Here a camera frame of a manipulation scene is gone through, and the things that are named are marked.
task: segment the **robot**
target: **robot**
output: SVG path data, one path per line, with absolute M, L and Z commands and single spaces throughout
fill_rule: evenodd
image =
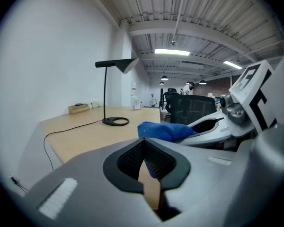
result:
M 267 94 L 283 74 L 284 61 L 276 71 L 267 61 L 248 66 L 222 109 L 190 124 L 215 121 L 211 130 L 178 143 L 128 140 L 76 156 L 33 186 L 22 208 L 40 226 L 247 225 L 284 182 L 284 112 Z M 252 131 L 257 136 L 237 152 L 199 147 Z M 137 181 L 144 160 L 161 184 L 158 214 Z

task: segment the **person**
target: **person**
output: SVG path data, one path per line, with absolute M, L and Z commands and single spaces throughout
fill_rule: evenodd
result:
M 189 84 L 186 84 L 183 89 L 183 94 L 184 95 L 192 95 L 193 94 L 193 89 L 194 89 L 194 83 L 193 82 L 188 82 Z
M 150 100 L 150 105 L 152 107 L 155 107 L 157 104 L 157 99 L 153 97 L 153 93 L 151 94 L 151 100 Z

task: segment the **ceiling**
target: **ceiling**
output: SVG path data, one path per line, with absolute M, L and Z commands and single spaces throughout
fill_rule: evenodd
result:
M 261 0 L 110 0 L 114 16 L 126 19 L 138 57 L 149 77 L 199 81 L 268 60 L 275 66 L 284 54 L 283 37 Z M 171 45 L 177 17 L 179 23 Z M 190 51 L 167 56 L 155 49 Z

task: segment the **lamp base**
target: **lamp base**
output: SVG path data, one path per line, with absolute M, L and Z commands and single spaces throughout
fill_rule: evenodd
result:
M 116 120 L 121 120 L 121 119 L 122 120 L 127 120 L 127 122 L 125 122 L 125 123 L 115 123 L 114 122 Z M 124 125 L 127 125 L 129 123 L 129 119 L 123 118 L 123 117 L 104 118 L 104 119 L 102 119 L 102 123 L 110 125 L 110 126 L 124 126 Z

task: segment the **corrugated metal ceiling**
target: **corrugated metal ceiling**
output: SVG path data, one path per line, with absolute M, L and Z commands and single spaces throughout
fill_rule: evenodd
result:
M 181 0 L 112 0 L 120 13 L 120 20 L 127 19 L 130 25 L 150 20 L 176 20 Z M 246 46 L 251 51 L 280 40 L 267 17 L 264 17 L 251 0 L 184 0 L 180 20 L 219 31 Z M 172 34 L 146 34 L 133 36 L 133 43 L 140 53 L 153 53 L 156 48 L 171 48 Z M 192 55 L 217 61 L 233 59 L 233 62 L 247 66 L 251 63 L 236 51 L 215 43 L 187 35 L 176 35 L 177 45 L 173 49 L 190 51 Z M 258 60 L 281 58 L 284 54 L 282 43 L 257 51 Z M 144 61 L 150 66 L 164 69 L 173 66 L 174 61 Z

